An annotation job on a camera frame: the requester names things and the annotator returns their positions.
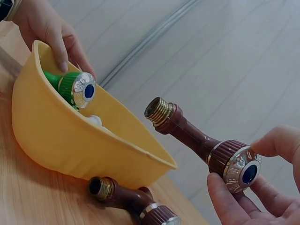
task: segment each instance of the blue center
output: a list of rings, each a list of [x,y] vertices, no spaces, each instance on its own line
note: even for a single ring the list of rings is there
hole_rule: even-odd
[[[245,184],[251,183],[251,181],[253,181],[253,179],[255,178],[256,174],[257,174],[256,165],[249,166],[248,169],[246,169],[246,171],[244,172],[243,182]]]
[[[91,98],[94,95],[94,87],[93,85],[89,84],[88,86],[86,86],[85,90],[84,90],[84,95],[86,98]]]

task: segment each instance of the garden hose nozzle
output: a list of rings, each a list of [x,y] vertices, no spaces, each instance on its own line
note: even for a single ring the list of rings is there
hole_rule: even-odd
[[[261,157],[250,146],[207,136],[187,121],[178,105],[157,97],[147,106],[144,115],[156,131],[171,134],[192,149],[206,162],[210,173],[218,173],[223,178],[231,193],[243,191],[258,177]]]
[[[96,81],[92,74],[70,72],[65,76],[56,76],[46,71],[44,74],[58,93],[73,107],[83,109],[95,96]]]
[[[104,204],[117,203],[126,210],[133,210],[141,225],[180,225],[181,219],[168,207],[153,200],[148,188],[131,190],[120,186],[112,178],[93,177],[89,181],[89,193]]]

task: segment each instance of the green hose connector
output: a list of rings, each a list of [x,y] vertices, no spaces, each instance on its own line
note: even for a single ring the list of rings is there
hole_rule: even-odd
[[[85,108],[96,92],[94,77],[86,72],[70,72],[65,76],[44,74],[50,84],[74,108]]]

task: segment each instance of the hand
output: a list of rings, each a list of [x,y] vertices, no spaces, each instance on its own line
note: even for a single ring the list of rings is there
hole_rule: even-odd
[[[62,72],[67,72],[70,61],[83,71],[95,75],[74,30],[47,0],[23,0],[13,22],[19,26],[21,36],[30,50],[35,40],[41,40],[53,49]]]
[[[276,127],[252,144],[257,154],[266,157],[281,156],[293,164],[294,179],[300,189],[300,130],[294,127]],[[266,210],[261,212],[244,193],[232,195],[222,178],[211,173],[207,179],[211,201],[223,225],[298,225],[300,198],[278,192],[261,175],[251,190]]]

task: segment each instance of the white object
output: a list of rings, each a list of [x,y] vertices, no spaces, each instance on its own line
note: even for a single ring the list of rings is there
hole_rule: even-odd
[[[107,129],[106,127],[102,126],[102,120],[100,119],[100,117],[95,116],[95,115],[91,115],[90,117],[87,117],[87,118],[90,120],[90,122],[92,122],[96,126],[100,126],[104,130],[111,132],[109,129]]]

